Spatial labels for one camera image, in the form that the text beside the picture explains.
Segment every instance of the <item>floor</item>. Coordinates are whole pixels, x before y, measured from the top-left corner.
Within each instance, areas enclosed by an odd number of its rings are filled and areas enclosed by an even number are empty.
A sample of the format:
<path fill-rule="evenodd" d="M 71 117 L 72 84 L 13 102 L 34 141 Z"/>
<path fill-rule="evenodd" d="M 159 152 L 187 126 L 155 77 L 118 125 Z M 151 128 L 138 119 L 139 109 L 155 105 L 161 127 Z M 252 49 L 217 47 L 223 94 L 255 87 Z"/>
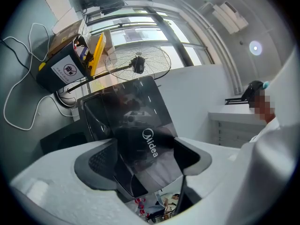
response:
<path fill-rule="evenodd" d="M 1 38 L 13 36 L 28 44 L 28 34 L 32 23 L 41 23 L 46 26 L 49 35 L 53 37 L 51 28 L 56 24 L 54 17 L 45 0 L 23 0 L 19 8 L 12 15 L 6 30 Z M 13 41 L 7 43 L 16 50 L 20 60 L 30 64 L 30 56 L 25 48 Z M 35 25 L 31 34 L 31 43 L 34 54 L 43 58 L 47 52 L 47 34 L 41 26 Z M 4 101 L 10 88 L 19 81 L 26 70 L 17 62 L 15 55 L 3 45 L 0 45 L 0 109 L 3 110 Z M 33 59 L 32 73 L 36 75 L 40 62 Z M 9 121 L 23 128 L 31 125 L 37 102 L 47 91 L 40 88 L 32 77 L 27 76 L 12 92 L 6 116 Z M 70 114 L 65 108 L 63 113 Z M 2 171 L 8 180 L 11 180 L 21 170 L 42 156 L 39 141 L 41 138 L 70 124 L 72 118 L 61 116 L 53 101 L 49 98 L 42 101 L 38 109 L 35 124 L 30 131 L 21 131 L 8 125 L 3 117 L 0 120 L 0 163 Z"/>

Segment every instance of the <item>fan motor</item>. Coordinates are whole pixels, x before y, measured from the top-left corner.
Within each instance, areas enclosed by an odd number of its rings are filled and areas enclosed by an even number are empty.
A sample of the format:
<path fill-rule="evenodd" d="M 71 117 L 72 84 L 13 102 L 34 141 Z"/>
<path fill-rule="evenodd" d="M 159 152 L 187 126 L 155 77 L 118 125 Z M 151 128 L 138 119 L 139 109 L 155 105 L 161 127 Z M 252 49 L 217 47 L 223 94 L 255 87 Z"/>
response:
<path fill-rule="evenodd" d="M 131 60 L 130 64 L 135 73 L 142 74 L 145 68 L 145 59 L 138 56 Z"/>

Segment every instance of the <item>white cable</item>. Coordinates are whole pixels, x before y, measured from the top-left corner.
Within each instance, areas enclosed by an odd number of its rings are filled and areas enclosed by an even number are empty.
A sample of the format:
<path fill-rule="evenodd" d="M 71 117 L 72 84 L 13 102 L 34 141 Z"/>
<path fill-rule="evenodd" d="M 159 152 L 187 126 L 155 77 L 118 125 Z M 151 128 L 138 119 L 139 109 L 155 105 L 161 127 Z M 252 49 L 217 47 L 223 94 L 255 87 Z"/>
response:
<path fill-rule="evenodd" d="M 35 25 L 35 24 L 36 24 L 36 25 L 43 26 L 43 27 L 45 28 L 46 33 L 47 33 L 47 36 L 48 36 L 47 53 L 46 53 L 46 55 L 45 55 L 45 57 L 44 57 L 43 60 L 40 60 L 38 57 L 36 57 L 36 56 L 32 53 L 32 49 L 31 49 L 30 35 L 31 35 L 31 31 L 32 31 L 33 25 Z M 12 39 L 14 39 L 15 41 L 17 41 L 18 43 L 23 44 L 23 45 L 26 47 L 28 53 L 31 54 L 31 60 L 30 60 L 29 70 L 28 70 L 28 72 L 26 73 L 26 75 L 25 75 L 20 81 L 18 81 L 14 86 L 12 86 L 12 88 L 10 89 L 10 91 L 9 91 L 7 97 L 6 97 L 6 100 L 5 100 L 5 103 L 4 103 L 4 107 L 3 107 L 3 116 L 4 116 L 5 121 L 6 121 L 9 125 L 11 125 L 11 126 L 17 128 L 17 129 L 20 129 L 20 130 L 23 130 L 23 131 L 29 131 L 29 130 L 31 130 L 32 127 L 33 127 L 34 120 L 35 120 L 35 118 L 36 118 L 37 112 L 38 112 L 38 106 L 39 106 L 39 104 L 41 103 L 41 101 L 42 101 L 44 98 L 51 98 L 52 101 L 55 103 L 55 105 L 56 105 L 58 111 L 61 113 L 61 115 L 65 116 L 65 117 L 75 117 L 76 115 L 73 116 L 73 115 L 65 115 L 65 114 L 63 114 L 63 113 L 61 112 L 61 110 L 59 109 L 57 103 L 55 102 L 55 100 L 54 100 L 51 96 L 44 96 L 44 97 L 41 98 L 41 99 L 39 100 L 39 102 L 37 103 L 36 111 L 35 111 L 35 113 L 34 113 L 33 120 L 32 120 L 32 124 L 31 124 L 30 128 L 22 128 L 22 127 L 18 127 L 18 126 L 12 124 L 11 122 L 9 122 L 9 121 L 7 120 L 7 118 L 6 118 L 6 116 L 5 116 L 5 108 L 6 108 L 6 104 L 7 104 L 7 102 L 8 102 L 8 99 L 9 99 L 9 96 L 10 96 L 12 90 L 15 88 L 16 85 L 18 85 L 20 82 L 22 82 L 22 81 L 24 80 L 24 78 L 29 74 L 30 69 L 31 69 L 32 58 L 33 58 L 33 57 L 35 57 L 37 60 L 39 60 L 39 61 L 41 61 L 41 62 L 44 61 L 44 60 L 46 59 L 47 54 L 48 54 L 48 52 L 49 52 L 49 43 L 50 43 L 50 37 L 49 37 L 49 33 L 48 33 L 48 31 L 47 31 L 47 28 L 46 28 L 44 25 L 39 24 L 39 23 L 33 23 L 33 24 L 31 25 L 31 29 L 30 29 L 30 32 L 29 32 L 29 38 L 28 38 L 28 39 L 29 39 L 29 48 L 30 48 L 30 49 L 28 49 L 28 47 L 27 47 L 23 42 L 19 41 L 19 40 L 16 39 L 15 37 L 6 37 L 6 38 L 3 39 L 3 40 L 6 40 L 6 39 L 8 39 L 8 38 L 12 38 Z"/>

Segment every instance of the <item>midea logo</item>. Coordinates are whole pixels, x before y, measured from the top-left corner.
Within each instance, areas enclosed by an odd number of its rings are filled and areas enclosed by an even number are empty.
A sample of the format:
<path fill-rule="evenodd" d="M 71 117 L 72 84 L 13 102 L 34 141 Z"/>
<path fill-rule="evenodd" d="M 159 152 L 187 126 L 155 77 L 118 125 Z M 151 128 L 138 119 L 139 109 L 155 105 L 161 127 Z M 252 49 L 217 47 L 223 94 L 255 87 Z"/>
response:
<path fill-rule="evenodd" d="M 156 149 L 155 149 L 156 146 L 153 144 L 153 142 L 154 142 L 153 136 L 154 136 L 154 132 L 151 128 L 147 128 L 147 129 L 143 130 L 143 132 L 142 132 L 142 137 L 147 141 L 147 144 L 149 145 L 149 148 L 150 148 L 151 152 L 153 153 L 153 157 L 155 158 L 155 157 L 157 157 L 158 153 L 156 152 Z"/>

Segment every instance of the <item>air conditioner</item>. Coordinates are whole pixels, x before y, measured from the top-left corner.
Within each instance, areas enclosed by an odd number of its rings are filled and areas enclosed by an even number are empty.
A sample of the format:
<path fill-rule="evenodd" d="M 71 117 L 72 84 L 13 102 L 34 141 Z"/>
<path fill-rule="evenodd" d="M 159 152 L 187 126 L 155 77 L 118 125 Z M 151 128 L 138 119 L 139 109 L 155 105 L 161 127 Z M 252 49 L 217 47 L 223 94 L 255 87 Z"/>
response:
<path fill-rule="evenodd" d="M 230 34 L 241 31 L 248 26 L 248 22 L 229 3 L 225 2 L 221 6 L 214 5 L 215 11 L 212 13 L 228 30 Z"/>

